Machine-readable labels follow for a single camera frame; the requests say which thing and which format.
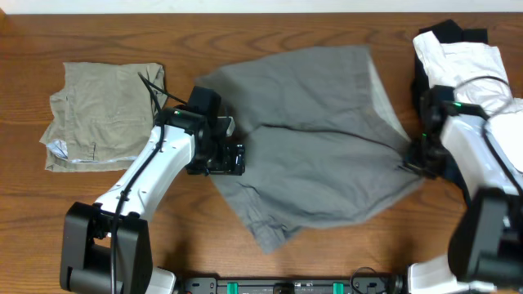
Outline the grey shorts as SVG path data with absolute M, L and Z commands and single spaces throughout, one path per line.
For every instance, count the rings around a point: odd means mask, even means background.
M 305 228 L 363 223 L 414 192 L 409 138 L 366 46 L 309 47 L 197 78 L 245 146 L 242 176 L 213 183 L 266 253 Z

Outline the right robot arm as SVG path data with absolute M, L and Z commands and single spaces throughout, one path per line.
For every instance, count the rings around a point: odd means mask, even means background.
M 487 127 L 479 105 L 434 86 L 418 102 L 423 134 L 409 168 L 443 175 L 454 160 L 470 200 L 447 252 L 408 269 L 410 293 L 489 293 L 522 289 L 522 179 Z

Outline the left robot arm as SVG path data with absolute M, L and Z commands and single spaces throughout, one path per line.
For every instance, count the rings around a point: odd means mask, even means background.
M 153 264 L 149 223 L 176 176 L 240 176 L 245 148 L 228 141 L 235 129 L 221 117 L 221 97 L 194 87 L 188 102 L 159 111 L 144 149 L 93 204 L 65 215 L 60 286 L 72 293 L 167 293 L 174 273 Z

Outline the white t-shirt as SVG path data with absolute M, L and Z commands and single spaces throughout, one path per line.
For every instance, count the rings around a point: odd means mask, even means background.
M 480 105 L 488 115 L 490 130 L 511 163 L 522 170 L 522 99 L 515 98 L 500 51 L 484 43 L 442 43 L 432 31 L 413 39 L 430 87 L 457 90 L 458 102 Z

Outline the black garment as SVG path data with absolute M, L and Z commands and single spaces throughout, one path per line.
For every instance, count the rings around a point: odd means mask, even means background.
M 442 43 L 478 42 L 489 44 L 488 31 L 482 29 L 462 29 L 455 21 L 445 20 L 433 26 L 422 28 L 418 35 L 432 31 Z M 422 94 L 429 89 L 428 77 L 422 62 L 414 56 L 414 78 L 411 84 L 412 102 L 417 115 L 420 115 Z

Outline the folded khaki shorts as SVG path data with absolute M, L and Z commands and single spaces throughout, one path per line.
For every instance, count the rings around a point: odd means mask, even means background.
M 144 149 L 157 110 L 144 79 L 165 104 L 161 64 L 66 62 L 65 85 L 51 95 L 53 121 L 40 141 L 50 172 L 107 172 L 129 168 Z

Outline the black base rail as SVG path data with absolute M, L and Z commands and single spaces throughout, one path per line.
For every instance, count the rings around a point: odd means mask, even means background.
M 407 278 L 358 269 L 337 278 L 178 278 L 155 269 L 148 294 L 408 294 Z

